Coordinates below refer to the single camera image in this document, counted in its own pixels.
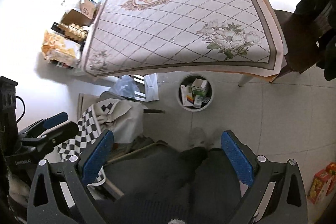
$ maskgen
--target black cable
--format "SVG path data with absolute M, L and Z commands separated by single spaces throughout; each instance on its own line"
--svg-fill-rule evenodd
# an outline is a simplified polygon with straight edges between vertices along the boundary
M 20 118 L 16 121 L 16 122 L 19 122 L 22 119 L 23 115 L 25 115 L 25 113 L 26 113 L 26 105 L 25 105 L 25 102 L 23 101 L 23 99 L 21 97 L 15 96 L 15 99 L 19 99 L 23 104 L 23 113 L 20 116 Z

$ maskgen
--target dark clothing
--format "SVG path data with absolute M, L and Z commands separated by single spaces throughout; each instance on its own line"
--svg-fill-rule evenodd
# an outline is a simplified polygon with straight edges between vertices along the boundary
M 325 51 L 324 59 L 316 65 L 324 69 L 324 77 L 327 81 L 336 78 L 336 0 L 301 0 L 295 9 L 295 14 L 304 15 L 311 21 L 320 15 L 327 4 L 331 2 L 332 9 L 328 16 L 328 23 L 332 27 L 319 39 L 319 47 L 321 51 Z
M 207 152 L 196 147 L 177 157 L 166 154 L 157 162 L 151 157 L 131 161 L 156 170 L 147 173 L 148 183 L 138 184 L 112 205 L 99 203 L 111 223 L 168 224 L 173 219 L 186 224 L 225 223 L 241 200 L 236 172 L 221 149 Z

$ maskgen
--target red box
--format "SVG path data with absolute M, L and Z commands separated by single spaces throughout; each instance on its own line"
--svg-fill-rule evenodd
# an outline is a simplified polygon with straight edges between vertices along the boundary
M 313 204 L 318 203 L 325 197 L 331 179 L 332 176 L 325 170 L 321 170 L 315 174 L 308 194 L 308 199 Z
M 329 195 L 334 190 L 335 185 L 336 185 L 336 163 L 334 163 L 334 162 L 330 163 L 325 168 L 325 170 L 332 176 L 331 182 L 330 182 L 329 188 L 327 190 L 327 194 L 326 194 L 326 195 Z

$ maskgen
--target screw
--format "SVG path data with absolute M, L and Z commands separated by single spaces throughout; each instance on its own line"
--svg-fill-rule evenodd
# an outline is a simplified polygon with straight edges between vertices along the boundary
M 257 159 L 260 161 L 260 162 L 265 162 L 266 161 L 266 157 L 265 156 L 258 156 Z
M 69 159 L 69 161 L 71 161 L 71 162 L 75 162 L 76 160 L 78 160 L 78 156 L 76 156 L 76 155 L 71 156 L 70 159 Z
M 289 164 L 295 166 L 296 165 L 296 160 L 290 159 Z
M 47 163 L 47 161 L 46 161 L 45 159 L 39 161 L 39 165 L 40 165 L 40 166 L 43 166 L 43 165 L 45 165 L 46 163 Z

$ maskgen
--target table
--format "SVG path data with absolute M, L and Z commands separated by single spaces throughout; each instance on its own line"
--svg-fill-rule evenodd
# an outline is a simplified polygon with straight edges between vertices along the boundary
M 82 68 L 94 77 L 212 70 L 279 73 L 283 36 L 267 0 L 104 0 Z

